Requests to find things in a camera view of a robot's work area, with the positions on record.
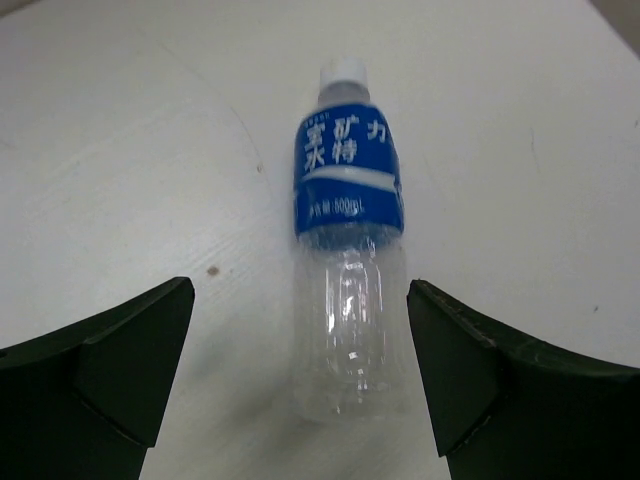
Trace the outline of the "clear bottle blue label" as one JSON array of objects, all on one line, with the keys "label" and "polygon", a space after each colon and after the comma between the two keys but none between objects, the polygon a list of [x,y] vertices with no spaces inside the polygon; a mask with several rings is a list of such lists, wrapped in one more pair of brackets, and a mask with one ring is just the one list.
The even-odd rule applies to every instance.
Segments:
[{"label": "clear bottle blue label", "polygon": [[404,227],[399,160],[366,67],[335,60],[294,143],[293,396],[305,417],[405,409]]}]

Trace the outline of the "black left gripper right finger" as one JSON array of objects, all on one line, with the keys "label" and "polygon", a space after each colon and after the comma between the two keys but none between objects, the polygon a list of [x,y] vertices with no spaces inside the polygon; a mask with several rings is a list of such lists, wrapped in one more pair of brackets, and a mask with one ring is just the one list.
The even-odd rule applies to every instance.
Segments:
[{"label": "black left gripper right finger", "polygon": [[635,479],[639,372],[481,314],[424,280],[407,307],[438,454],[455,479]]}]

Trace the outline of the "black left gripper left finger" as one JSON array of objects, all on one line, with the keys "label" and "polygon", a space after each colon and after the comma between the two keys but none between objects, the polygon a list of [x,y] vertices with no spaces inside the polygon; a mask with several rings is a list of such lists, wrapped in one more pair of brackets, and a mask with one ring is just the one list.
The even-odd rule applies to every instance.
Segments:
[{"label": "black left gripper left finger", "polygon": [[4,479],[137,479],[156,445],[194,306],[175,277],[1,351]]}]

